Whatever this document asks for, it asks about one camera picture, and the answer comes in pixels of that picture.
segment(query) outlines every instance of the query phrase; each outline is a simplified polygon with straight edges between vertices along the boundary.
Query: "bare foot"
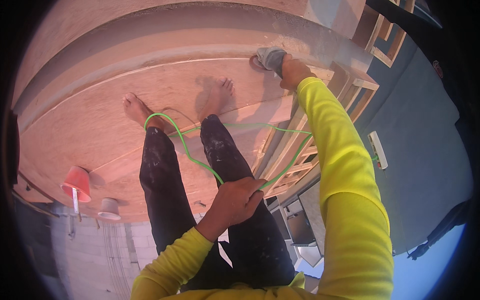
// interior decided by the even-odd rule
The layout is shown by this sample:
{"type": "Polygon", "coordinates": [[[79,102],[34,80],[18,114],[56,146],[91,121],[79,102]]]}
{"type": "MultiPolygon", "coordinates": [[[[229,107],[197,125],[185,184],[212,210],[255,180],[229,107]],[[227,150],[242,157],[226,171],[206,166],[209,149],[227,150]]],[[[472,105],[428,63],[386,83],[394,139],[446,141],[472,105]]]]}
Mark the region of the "bare foot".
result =
{"type": "Polygon", "coordinates": [[[210,92],[207,104],[198,116],[201,122],[210,115],[219,115],[222,108],[235,97],[235,87],[231,78],[220,77],[210,92]]]}
{"type": "MultiPolygon", "coordinates": [[[[147,118],[153,114],[153,111],[133,93],[126,93],[123,97],[123,111],[129,119],[137,122],[142,127],[145,125],[147,118]]],[[[147,123],[147,128],[151,126],[163,131],[165,123],[159,116],[154,116],[147,123]]]]}

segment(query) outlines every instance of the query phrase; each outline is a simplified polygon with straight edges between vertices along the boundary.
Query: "green cable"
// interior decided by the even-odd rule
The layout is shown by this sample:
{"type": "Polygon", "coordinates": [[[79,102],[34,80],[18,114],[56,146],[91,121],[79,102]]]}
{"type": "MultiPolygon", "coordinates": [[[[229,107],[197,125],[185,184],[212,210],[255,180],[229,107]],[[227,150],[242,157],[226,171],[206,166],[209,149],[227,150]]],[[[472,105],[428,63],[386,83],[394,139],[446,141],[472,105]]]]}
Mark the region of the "green cable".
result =
{"type": "MultiPolygon", "coordinates": [[[[148,121],[154,117],[154,116],[162,116],[162,117],[165,117],[167,118],[172,124],[173,126],[175,127],[175,129],[177,130],[178,134],[175,134],[175,135],[171,135],[172,137],[174,136],[179,136],[180,139],[181,139],[181,142],[183,144],[183,148],[185,148],[185,153],[187,154],[187,157],[189,160],[191,160],[192,162],[196,163],[196,164],[199,164],[200,166],[206,168],[207,170],[209,170],[210,172],[213,173],[213,175],[215,175],[215,177],[218,179],[218,181],[220,182],[220,184],[224,184],[224,181],[221,179],[220,175],[215,172],[215,170],[213,170],[211,167],[207,166],[206,164],[204,164],[203,162],[201,161],[198,161],[196,159],[194,159],[193,157],[190,156],[190,153],[188,152],[188,148],[187,148],[187,145],[185,144],[185,140],[183,139],[183,135],[186,134],[186,133],[189,133],[189,132],[192,132],[194,130],[197,130],[197,129],[200,129],[200,127],[195,127],[195,128],[192,128],[192,129],[189,129],[185,132],[180,132],[180,129],[178,128],[178,126],[175,124],[175,122],[169,117],[167,116],[166,114],[163,114],[163,113],[160,113],[160,112],[156,112],[156,113],[153,113],[151,114],[147,120],[145,120],[145,125],[144,125],[144,129],[145,131],[147,130],[147,123],[148,121]]],[[[307,141],[312,137],[312,133],[311,132],[308,132],[308,131],[302,131],[302,130],[291,130],[291,129],[281,129],[281,128],[278,128],[276,126],[273,126],[273,125],[270,125],[270,124],[267,124],[267,123],[250,123],[250,124],[229,124],[229,123],[224,123],[223,125],[226,125],[226,126],[240,126],[240,127],[244,127],[244,126],[252,126],[252,125],[262,125],[262,126],[270,126],[272,128],[275,128],[276,130],[280,130],[280,131],[285,131],[285,132],[299,132],[299,133],[306,133],[308,134],[308,136],[301,142],[300,144],[300,147],[298,148],[297,152],[295,153],[295,155],[293,156],[292,160],[290,161],[290,163],[288,164],[288,166],[285,167],[285,169],[283,169],[283,171],[280,172],[280,174],[278,174],[277,176],[275,176],[273,179],[271,179],[270,181],[268,181],[267,183],[265,183],[264,185],[262,185],[259,190],[269,186],[270,184],[276,182],[280,177],[282,177],[282,175],[284,175],[288,169],[290,169],[290,167],[295,163],[295,160],[297,159],[297,157],[299,156],[300,154],[300,151],[302,150],[303,146],[305,146],[305,143],[307,143],[307,141]]]]}

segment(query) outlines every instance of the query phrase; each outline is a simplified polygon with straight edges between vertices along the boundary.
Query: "sanding tool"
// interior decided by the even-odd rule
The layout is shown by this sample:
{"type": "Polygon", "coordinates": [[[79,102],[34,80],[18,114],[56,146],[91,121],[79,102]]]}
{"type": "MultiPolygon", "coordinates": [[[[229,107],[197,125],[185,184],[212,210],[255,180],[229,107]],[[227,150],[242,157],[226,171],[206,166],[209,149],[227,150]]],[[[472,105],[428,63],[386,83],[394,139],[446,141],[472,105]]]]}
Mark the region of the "sanding tool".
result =
{"type": "Polygon", "coordinates": [[[261,47],[257,49],[257,55],[250,58],[250,65],[255,69],[274,71],[283,79],[282,63],[286,53],[280,47],[261,47]]]}

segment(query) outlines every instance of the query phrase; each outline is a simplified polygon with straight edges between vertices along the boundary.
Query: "blue sky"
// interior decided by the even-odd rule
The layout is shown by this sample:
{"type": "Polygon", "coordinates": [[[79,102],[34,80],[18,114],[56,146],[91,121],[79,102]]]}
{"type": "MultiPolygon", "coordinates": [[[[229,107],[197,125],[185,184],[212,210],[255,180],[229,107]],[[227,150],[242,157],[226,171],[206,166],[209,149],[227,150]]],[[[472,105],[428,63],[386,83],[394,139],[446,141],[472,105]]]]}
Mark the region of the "blue sky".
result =
{"type": "MultiPolygon", "coordinates": [[[[450,261],[463,227],[463,225],[454,227],[416,261],[407,259],[407,253],[394,257],[392,300],[421,300],[428,294],[450,261]]],[[[324,264],[312,268],[307,262],[302,261],[297,271],[321,277],[324,264]]]]}

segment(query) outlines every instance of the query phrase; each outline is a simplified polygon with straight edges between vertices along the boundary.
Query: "black pants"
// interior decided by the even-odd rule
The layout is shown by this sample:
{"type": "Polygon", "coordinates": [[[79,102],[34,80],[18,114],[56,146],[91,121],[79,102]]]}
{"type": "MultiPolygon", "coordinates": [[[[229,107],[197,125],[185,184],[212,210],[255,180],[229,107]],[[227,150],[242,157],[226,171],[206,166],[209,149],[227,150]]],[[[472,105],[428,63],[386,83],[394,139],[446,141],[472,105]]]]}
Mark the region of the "black pants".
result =
{"type": "MultiPolygon", "coordinates": [[[[210,166],[226,181],[253,177],[250,167],[216,115],[202,122],[201,140],[210,166]]],[[[160,129],[145,136],[140,183],[158,254],[196,225],[181,180],[175,148],[160,129]]],[[[182,290],[229,288],[244,282],[253,288],[288,285],[294,268],[278,226],[263,201],[248,220],[228,228],[220,242],[232,261],[225,262],[215,241],[202,267],[182,290]]]]}

